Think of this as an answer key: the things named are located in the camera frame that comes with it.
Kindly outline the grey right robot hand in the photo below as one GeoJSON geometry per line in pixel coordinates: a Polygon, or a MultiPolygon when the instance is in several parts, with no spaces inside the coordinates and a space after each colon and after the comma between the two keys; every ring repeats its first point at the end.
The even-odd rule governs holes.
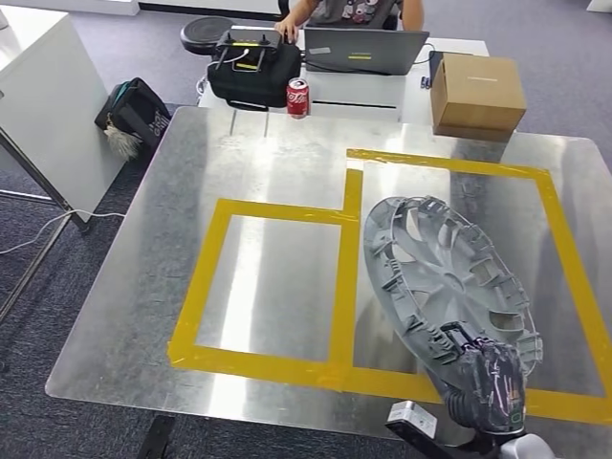
{"type": "Polygon", "coordinates": [[[441,332],[451,342],[451,357],[441,365],[446,374],[429,376],[453,421],[492,435],[524,431],[525,381],[515,347],[476,335],[466,322],[441,332]]]}

